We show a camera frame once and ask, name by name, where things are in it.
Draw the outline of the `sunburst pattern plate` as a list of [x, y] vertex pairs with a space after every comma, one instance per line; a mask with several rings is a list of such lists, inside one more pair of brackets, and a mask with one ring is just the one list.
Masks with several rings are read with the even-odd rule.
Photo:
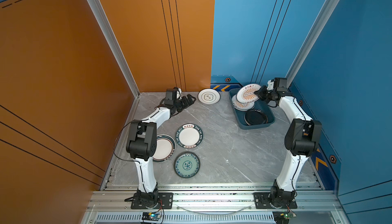
[[236, 95], [232, 97], [232, 104], [236, 110], [239, 111], [248, 111], [250, 109], [253, 109], [255, 106], [255, 102], [251, 103], [241, 103], [236, 99]]
[[248, 84], [243, 86], [236, 94], [236, 100], [240, 103], [248, 104], [255, 102], [259, 96], [255, 92], [259, 91], [261, 86], [258, 84]]

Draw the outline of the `white clover pattern plate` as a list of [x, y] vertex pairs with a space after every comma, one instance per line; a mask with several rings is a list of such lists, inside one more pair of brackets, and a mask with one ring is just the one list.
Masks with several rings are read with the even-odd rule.
[[203, 104], [216, 104], [220, 98], [219, 92], [214, 89], [203, 89], [198, 93], [198, 100]]

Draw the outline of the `hao shi wei plate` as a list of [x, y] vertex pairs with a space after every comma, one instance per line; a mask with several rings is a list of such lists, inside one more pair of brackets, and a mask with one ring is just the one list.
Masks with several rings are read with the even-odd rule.
[[204, 139], [203, 130], [196, 124], [188, 123], [178, 128], [175, 136], [177, 144], [185, 149], [198, 147]]

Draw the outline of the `green red rimmed plate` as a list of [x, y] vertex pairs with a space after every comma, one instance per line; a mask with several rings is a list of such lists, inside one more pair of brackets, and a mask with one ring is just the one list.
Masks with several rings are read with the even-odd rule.
[[153, 155], [153, 161], [161, 163], [167, 161], [175, 152], [176, 143], [169, 135], [157, 136], [157, 147]]

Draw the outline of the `teal floral pattern plate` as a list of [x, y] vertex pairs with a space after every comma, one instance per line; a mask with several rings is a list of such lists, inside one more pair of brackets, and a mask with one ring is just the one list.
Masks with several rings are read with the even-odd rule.
[[178, 155], [174, 162], [174, 171], [181, 178], [194, 177], [201, 168], [200, 158], [193, 152], [185, 151]]

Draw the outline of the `black plate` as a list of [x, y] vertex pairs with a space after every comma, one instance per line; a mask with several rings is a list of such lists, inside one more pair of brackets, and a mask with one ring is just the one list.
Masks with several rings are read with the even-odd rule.
[[261, 125], [268, 123], [267, 115], [258, 109], [250, 109], [246, 111], [244, 120], [247, 125]]

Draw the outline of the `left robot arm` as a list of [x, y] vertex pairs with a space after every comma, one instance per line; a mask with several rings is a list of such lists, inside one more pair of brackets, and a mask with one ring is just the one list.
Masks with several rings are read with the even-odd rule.
[[156, 191], [157, 181], [153, 170], [153, 155], [157, 148], [157, 129], [167, 120], [179, 114], [195, 103], [196, 98], [190, 94], [181, 95], [180, 88], [167, 89], [148, 117], [130, 122], [126, 152], [136, 165], [139, 179], [138, 190], [152, 194]]

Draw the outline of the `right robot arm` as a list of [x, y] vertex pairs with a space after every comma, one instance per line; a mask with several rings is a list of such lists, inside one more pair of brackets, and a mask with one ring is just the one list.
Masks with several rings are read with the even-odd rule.
[[296, 183], [303, 165], [319, 147], [322, 124], [302, 109], [288, 90], [286, 78], [268, 81], [267, 86], [262, 86], [255, 94], [265, 103], [274, 101], [291, 123], [284, 138], [284, 165], [270, 193], [273, 205], [288, 204], [296, 197]]

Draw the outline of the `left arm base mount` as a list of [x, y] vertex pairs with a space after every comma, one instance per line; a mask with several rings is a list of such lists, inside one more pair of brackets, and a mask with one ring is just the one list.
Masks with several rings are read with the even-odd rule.
[[159, 209], [161, 207], [164, 210], [171, 209], [173, 197], [172, 192], [144, 193], [138, 191], [133, 195], [131, 209]]

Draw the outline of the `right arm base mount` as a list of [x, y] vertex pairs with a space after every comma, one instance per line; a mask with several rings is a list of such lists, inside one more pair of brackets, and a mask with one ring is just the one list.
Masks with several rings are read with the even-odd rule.
[[285, 200], [282, 198], [272, 199], [270, 193], [255, 192], [253, 193], [254, 204], [256, 209], [297, 209], [298, 205], [295, 199]]

